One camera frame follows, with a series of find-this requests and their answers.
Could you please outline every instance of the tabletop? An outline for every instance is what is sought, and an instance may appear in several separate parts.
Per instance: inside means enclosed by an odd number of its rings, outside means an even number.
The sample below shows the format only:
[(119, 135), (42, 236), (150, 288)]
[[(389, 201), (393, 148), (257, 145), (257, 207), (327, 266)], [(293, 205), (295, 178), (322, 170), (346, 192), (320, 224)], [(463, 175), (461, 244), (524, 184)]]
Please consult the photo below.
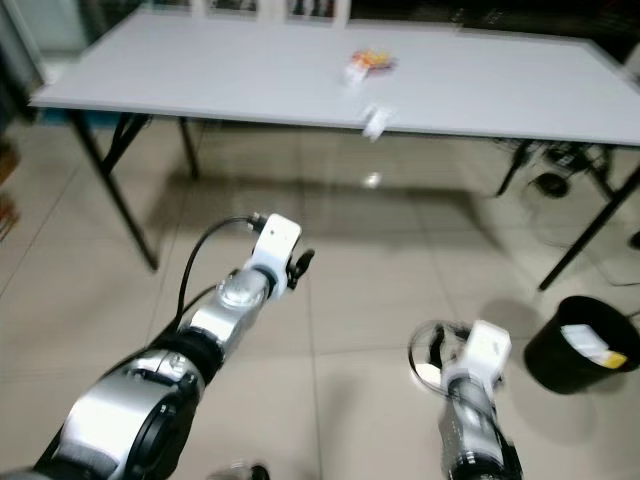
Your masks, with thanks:
[[(369, 48), (395, 68), (346, 86)], [(377, 105), (393, 131), (638, 146), (639, 92), (583, 40), (138, 12), (32, 105), (341, 128)]]

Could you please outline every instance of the tiled floor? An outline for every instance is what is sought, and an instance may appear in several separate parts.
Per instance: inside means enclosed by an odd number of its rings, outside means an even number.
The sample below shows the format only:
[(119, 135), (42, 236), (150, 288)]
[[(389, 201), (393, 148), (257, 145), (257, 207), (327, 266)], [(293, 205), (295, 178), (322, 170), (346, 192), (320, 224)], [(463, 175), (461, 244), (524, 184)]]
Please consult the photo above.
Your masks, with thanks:
[[(297, 219), (317, 257), (208, 389), (175, 478), (204, 479), (242, 458), (267, 462), (275, 480), (443, 478), (443, 402), (416, 387), (404, 350), (415, 326), (435, 318), (483, 318), (511, 332), (497, 402), (525, 478), (640, 477), (638, 374), (563, 397), (539, 387), (521, 360), (568, 295), (640, 309), (640, 287), (609, 283), (640, 281), (640, 259), (623, 246), (640, 224), (638, 196), (540, 294), (562, 254), (550, 244), (575, 238), (602, 205), (585, 179), (549, 203), (523, 192), (532, 175), (523, 172), (494, 199), (509, 154), (492, 142), (370, 144), (357, 134), (215, 125), (194, 135), (199, 183), (188, 180), (166, 121), (143, 131), (116, 168), (160, 251), (153, 275), (70, 131), (13, 131), (23, 161), (7, 188), (22, 219), (0, 245), (0, 470), (33, 462), (83, 389), (168, 321), (208, 224), (259, 210)], [(618, 159), (620, 181), (640, 154)], [(379, 185), (363, 187), (373, 172)], [(252, 242), (228, 233), (208, 244), (191, 288), (241, 265)]]

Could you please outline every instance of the robotic arm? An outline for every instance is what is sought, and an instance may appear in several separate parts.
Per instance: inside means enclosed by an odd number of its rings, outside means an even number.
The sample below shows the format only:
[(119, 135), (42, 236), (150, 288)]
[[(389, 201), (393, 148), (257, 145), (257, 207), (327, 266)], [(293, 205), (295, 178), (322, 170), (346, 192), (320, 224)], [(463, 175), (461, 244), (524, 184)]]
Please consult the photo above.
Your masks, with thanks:
[(269, 300), (295, 288), (313, 257), (292, 265), (300, 226), (255, 216), (245, 266), (175, 331), (105, 374), (80, 397), (47, 453), (11, 480), (160, 480), (175, 470), (206, 386)]

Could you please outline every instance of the black trash bin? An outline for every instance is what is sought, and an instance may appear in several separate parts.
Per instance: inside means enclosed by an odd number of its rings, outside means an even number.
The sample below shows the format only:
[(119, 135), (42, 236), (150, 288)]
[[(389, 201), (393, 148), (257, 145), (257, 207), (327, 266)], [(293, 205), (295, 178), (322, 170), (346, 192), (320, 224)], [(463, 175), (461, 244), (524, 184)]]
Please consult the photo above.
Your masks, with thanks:
[[(565, 325), (588, 325), (627, 360), (618, 368), (603, 367), (576, 351), (562, 335)], [(568, 297), (524, 351), (529, 372), (557, 393), (575, 393), (607, 377), (630, 372), (640, 364), (640, 335), (631, 322), (606, 303), (589, 297)]]

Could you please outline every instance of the table leg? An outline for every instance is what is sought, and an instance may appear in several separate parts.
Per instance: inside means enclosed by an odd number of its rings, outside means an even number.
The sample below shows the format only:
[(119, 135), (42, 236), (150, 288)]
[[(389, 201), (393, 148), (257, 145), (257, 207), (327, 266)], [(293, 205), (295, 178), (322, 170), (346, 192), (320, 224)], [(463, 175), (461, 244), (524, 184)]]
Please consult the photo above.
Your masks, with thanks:
[(509, 188), (509, 185), (511, 184), (511, 180), (513, 180), (513, 176), (516, 174), (516, 171), (520, 167), (522, 167), (525, 163), (527, 163), (527, 160), (529, 159), (528, 149), (532, 143), (533, 143), (533, 140), (524, 140), (518, 146), (516, 151), (513, 153), (513, 158), (511, 160), (511, 167), (509, 168), (509, 171), (505, 175), (504, 180), (500, 185), (500, 188), (496, 192), (496, 197), (499, 197), (500, 195), (502, 195), (504, 192), (507, 191), (507, 188)]
[(198, 167), (196, 150), (193, 147), (191, 135), (189, 135), (189, 126), (187, 124), (187, 119), (185, 117), (179, 117), (178, 124), (180, 125), (180, 133), (182, 133), (184, 148), (187, 151), (187, 161), (189, 162), (189, 167), (191, 167), (191, 178), (197, 180), (198, 178), (200, 178), (200, 168)]
[(80, 138), (80, 142), (82, 146), (85, 148), (87, 155), (89, 156), (89, 160), (95, 167), (98, 172), (98, 176), (102, 179), (111, 199), (116, 204), (116, 207), (120, 211), (120, 215), (124, 218), (125, 223), (127, 224), (127, 228), (129, 232), (133, 236), (138, 249), (144, 256), (149, 267), (156, 271), (158, 269), (158, 258), (155, 254), (151, 252), (147, 241), (144, 238), (144, 234), (142, 233), (142, 229), (136, 223), (133, 218), (133, 215), (129, 211), (129, 207), (127, 206), (122, 193), (118, 185), (115, 182), (115, 179), (111, 176), (110, 170), (106, 168), (103, 164), (103, 158), (96, 145), (96, 142), (91, 134), (91, 130), (84, 116), (84, 112), (80, 110), (69, 110), (67, 111), (67, 115), (71, 120), (71, 123), (74, 127), (74, 130), (78, 137)]
[(567, 265), (578, 255), (584, 247), (591, 241), (591, 239), (600, 231), (600, 229), (607, 223), (607, 220), (615, 213), (615, 211), (622, 205), (622, 203), (633, 193), (633, 191), (640, 185), (640, 165), (638, 165), (635, 171), (629, 175), (626, 182), (617, 190), (609, 203), (602, 209), (598, 216), (591, 222), (591, 225), (580, 235), (578, 240), (571, 246), (569, 251), (564, 254), (564, 257), (560, 259), (558, 264), (551, 270), (549, 275), (542, 281), (538, 290), (546, 290), (551, 283), (562, 273)]

